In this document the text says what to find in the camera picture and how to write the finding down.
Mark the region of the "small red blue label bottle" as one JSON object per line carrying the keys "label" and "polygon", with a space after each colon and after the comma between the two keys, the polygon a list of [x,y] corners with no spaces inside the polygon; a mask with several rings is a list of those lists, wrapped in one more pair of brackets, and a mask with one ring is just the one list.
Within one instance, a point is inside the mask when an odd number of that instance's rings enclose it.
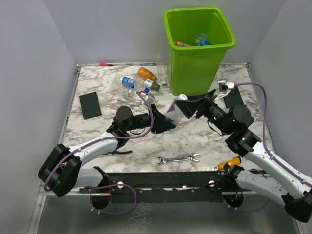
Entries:
{"label": "small red blue label bottle", "polygon": [[179,96],[175,97],[166,112],[166,119],[173,123],[175,126],[177,126],[184,117],[182,111],[175,104],[175,101],[177,100],[186,101],[188,100],[188,97],[185,94],[180,94]]}

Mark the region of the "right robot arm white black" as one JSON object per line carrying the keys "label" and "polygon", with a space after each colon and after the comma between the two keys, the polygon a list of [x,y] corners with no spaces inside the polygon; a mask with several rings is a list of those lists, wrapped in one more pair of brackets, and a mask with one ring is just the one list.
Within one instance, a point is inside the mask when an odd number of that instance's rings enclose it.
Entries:
{"label": "right robot arm white black", "polygon": [[225,187],[230,191],[238,187],[255,191],[281,204],[294,219],[307,223],[312,216],[312,178],[284,161],[249,130],[254,118],[246,105],[236,105],[225,112],[215,99],[214,91],[210,91],[174,103],[186,118],[205,117],[228,136],[225,142],[232,152],[256,164],[272,177],[255,177],[235,166],[224,178]]}

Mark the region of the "clear bottle blue label back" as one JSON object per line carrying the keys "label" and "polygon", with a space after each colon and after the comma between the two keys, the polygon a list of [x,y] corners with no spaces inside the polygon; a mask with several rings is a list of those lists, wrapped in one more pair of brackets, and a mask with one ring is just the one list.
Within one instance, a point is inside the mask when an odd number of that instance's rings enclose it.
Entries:
{"label": "clear bottle blue label back", "polygon": [[139,84],[137,81],[134,81],[132,78],[117,73],[110,86],[110,91],[117,94],[131,96],[134,92],[149,93],[150,89],[145,87],[143,84]]}

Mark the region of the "brown tea bottle green cap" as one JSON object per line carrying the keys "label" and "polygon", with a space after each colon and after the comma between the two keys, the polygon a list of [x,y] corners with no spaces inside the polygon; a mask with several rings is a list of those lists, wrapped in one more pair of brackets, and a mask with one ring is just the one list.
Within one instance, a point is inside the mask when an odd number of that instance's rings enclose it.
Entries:
{"label": "brown tea bottle green cap", "polygon": [[135,83],[137,83],[137,85],[140,87],[149,88],[150,90],[153,90],[153,91],[160,90],[160,85],[157,84],[155,81],[152,81],[151,79],[142,77],[138,74],[135,74],[133,78],[134,78]]}

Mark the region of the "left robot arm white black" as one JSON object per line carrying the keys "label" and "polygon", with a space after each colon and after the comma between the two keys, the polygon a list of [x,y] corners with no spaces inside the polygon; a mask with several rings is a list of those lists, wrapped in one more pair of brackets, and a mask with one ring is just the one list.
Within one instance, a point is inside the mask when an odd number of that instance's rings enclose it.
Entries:
{"label": "left robot arm white black", "polygon": [[76,146],[58,144],[42,165],[38,177],[44,182],[45,191],[62,197],[76,185],[83,165],[123,147],[132,139],[129,131],[147,128],[148,132],[160,134],[175,127],[153,104],[148,106],[148,113],[136,116],[130,107],[121,106],[116,111],[112,125],[102,135]]}

